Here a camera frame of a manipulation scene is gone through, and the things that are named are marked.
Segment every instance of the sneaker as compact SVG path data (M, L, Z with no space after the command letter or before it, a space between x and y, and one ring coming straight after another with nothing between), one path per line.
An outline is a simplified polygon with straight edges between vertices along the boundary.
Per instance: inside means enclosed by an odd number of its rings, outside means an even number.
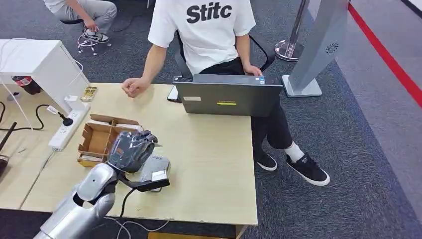
M108 42L108 36L99 32L91 32L91 31L88 32L88 30L85 30L84 33L82 34L82 37L88 41L93 41L93 42L98 42L98 43Z
M292 162L289 155L287 155L286 161L291 168L293 168L311 184L325 186L330 181L329 175L322 170L313 159L311 159L308 153L306 153L296 163Z
M257 163L258 163L259 166L261 166L261 168L263 168L267 171L274 171L274 170L277 169L276 160L266 153L264 153L264 155L262 157L258 158Z

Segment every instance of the laptop lid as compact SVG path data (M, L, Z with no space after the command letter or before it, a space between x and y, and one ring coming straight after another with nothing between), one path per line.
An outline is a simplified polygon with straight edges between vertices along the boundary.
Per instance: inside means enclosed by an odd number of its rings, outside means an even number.
M261 79L256 80L256 77L253 81L256 82L175 82L175 85L188 113L266 117L274 104L279 104L282 86L261 84Z

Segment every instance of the black pants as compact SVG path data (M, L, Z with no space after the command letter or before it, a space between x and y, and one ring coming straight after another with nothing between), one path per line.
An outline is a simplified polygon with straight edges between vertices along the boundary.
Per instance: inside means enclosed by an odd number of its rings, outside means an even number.
M245 75L240 58L232 61L211 66L203 70L200 74L215 75ZM267 136L271 147L276 149L288 148L293 140L287 125L286 115L280 103L274 104L273 109L267 117L252 117L252 144L254 159L262 156L262 142Z

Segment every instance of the wooden desk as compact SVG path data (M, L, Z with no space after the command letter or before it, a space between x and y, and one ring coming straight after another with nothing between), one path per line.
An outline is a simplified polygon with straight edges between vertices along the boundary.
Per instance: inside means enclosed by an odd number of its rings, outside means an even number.
M38 105L53 105L56 109L61 110L45 93L32 96L19 86L8 85L7 87L13 92L21 93L22 97L18 101L33 127L41 126L35 116L35 109ZM9 128L14 121L17 122L16 128L29 127L17 104L6 100L8 95L9 93L3 85L0 85L0 101L6 105L0 127ZM15 131L0 152L0 154L10 157L6 171L0 178L0 208L19 209L35 181L41 165L51 152L48 142L59 128L61 119L46 111L45 107L41 107L38 112L45 124L44 130ZM0 139L5 134L6 131L0 131Z
M163 145L154 153L171 161L171 185L160 193L134 192L126 203L126 217L257 224L250 117L187 114L182 104L166 100L170 85L154 85L134 100L126 96L120 84L93 86L99 90L91 113L140 122ZM76 162L82 128L83 124L66 149L56 153L42 171L23 210L53 211L86 176L90 169ZM118 184L110 216L120 214L128 191L127 186Z

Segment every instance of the laptop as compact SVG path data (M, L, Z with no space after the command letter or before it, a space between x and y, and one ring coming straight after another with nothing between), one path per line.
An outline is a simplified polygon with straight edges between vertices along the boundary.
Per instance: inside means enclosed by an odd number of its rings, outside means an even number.
M173 82L186 112L266 117L280 102L282 85L267 85L263 76L196 74L192 82Z

